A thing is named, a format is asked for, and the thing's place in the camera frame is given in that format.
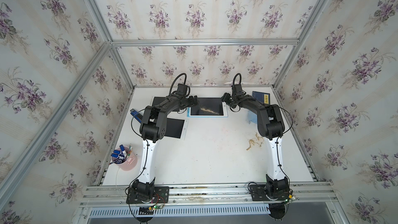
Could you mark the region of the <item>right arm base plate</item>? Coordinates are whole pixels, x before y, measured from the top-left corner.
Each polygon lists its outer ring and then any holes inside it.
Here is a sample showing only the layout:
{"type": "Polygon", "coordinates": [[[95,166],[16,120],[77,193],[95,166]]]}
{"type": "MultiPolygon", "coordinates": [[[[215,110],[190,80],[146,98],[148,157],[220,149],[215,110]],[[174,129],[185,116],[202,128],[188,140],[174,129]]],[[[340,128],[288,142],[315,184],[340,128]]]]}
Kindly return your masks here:
{"type": "Polygon", "coordinates": [[[293,197],[293,190],[287,189],[277,192],[268,192],[266,185],[249,184],[247,186],[253,201],[280,201],[282,203],[289,203],[293,197]]]}

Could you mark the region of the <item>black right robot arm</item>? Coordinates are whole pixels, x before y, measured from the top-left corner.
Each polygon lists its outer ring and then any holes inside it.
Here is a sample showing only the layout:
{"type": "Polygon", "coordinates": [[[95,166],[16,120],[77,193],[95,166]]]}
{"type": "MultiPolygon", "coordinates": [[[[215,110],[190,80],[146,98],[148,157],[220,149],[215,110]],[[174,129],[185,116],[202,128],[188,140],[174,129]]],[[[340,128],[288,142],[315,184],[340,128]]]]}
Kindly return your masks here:
{"type": "Polygon", "coordinates": [[[261,137],[268,139],[268,167],[264,193],[274,201],[288,201],[292,190],[290,179],[284,171],[282,158],[282,137],[285,133],[285,123],[276,104],[265,104],[247,94],[242,89],[241,74],[237,73],[232,82],[232,93],[225,93],[221,100],[230,110],[247,109],[257,116],[257,128],[261,137]]]}

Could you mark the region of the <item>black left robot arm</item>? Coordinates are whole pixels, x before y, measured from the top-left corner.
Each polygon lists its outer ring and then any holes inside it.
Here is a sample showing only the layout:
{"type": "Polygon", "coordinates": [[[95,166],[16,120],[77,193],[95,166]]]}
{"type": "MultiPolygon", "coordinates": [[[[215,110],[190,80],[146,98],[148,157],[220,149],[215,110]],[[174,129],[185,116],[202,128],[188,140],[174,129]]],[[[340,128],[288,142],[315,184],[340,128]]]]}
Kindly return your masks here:
{"type": "Polygon", "coordinates": [[[154,161],[157,142],[164,138],[167,131],[167,117],[174,111],[183,111],[198,105],[198,97],[190,95],[186,84],[187,74],[178,75],[165,100],[155,106],[147,106],[140,125],[140,137],[143,140],[143,157],[138,176],[127,189],[129,197],[135,196],[142,202],[151,202],[155,196],[154,161]]]}

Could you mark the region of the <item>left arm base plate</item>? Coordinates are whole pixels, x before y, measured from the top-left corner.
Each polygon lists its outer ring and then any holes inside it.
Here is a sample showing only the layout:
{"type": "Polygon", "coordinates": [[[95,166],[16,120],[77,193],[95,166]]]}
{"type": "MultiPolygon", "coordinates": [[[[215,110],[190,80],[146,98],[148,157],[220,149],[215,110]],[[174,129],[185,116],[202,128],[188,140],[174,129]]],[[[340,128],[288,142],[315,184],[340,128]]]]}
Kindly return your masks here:
{"type": "Polygon", "coordinates": [[[170,187],[167,186],[155,186],[154,194],[151,198],[146,199],[143,196],[139,196],[132,188],[127,193],[127,204],[152,204],[155,203],[168,203],[170,194],[170,187]]]}

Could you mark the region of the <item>white drawing tablet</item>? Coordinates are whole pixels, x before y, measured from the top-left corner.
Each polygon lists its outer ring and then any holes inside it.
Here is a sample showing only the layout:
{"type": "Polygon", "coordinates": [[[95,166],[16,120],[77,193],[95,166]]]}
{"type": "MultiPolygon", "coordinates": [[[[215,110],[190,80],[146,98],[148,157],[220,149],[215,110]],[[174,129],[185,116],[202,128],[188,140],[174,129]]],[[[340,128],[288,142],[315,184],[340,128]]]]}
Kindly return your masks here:
{"type": "Polygon", "coordinates": [[[188,129],[188,120],[168,118],[165,137],[184,140],[188,129]]]}
{"type": "Polygon", "coordinates": [[[160,97],[160,96],[155,96],[152,100],[152,105],[151,106],[156,106],[161,104],[162,102],[164,102],[166,100],[165,97],[160,97]]]}

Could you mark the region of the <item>blue framed drawing tablet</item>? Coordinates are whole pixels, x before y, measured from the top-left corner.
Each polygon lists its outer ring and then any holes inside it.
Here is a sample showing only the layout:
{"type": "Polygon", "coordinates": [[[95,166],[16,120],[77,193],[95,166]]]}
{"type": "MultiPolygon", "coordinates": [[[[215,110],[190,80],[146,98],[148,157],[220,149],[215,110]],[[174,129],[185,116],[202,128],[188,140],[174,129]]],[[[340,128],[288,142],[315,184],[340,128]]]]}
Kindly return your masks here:
{"type": "Polygon", "coordinates": [[[188,117],[214,117],[228,116],[227,105],[221,97],[198,97],[198,104],[188,108],[188,117]]]}

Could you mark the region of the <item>light blue cloth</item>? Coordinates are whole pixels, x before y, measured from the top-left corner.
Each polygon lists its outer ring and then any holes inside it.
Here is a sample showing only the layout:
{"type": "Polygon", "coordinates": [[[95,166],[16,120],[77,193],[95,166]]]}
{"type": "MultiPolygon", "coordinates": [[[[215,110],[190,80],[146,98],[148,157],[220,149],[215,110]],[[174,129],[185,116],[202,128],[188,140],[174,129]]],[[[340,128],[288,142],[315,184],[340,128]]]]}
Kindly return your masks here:
{"type": "Polygon", "coordinates": [[[257,124],[257,123],[258,123],[258,121],[257,121],[257,115],[256,115],[255,113],[253,113],[253,112],[248,112],[248,113],[247,113],[247,122],[248,122],[248,123],[257,124]]]}

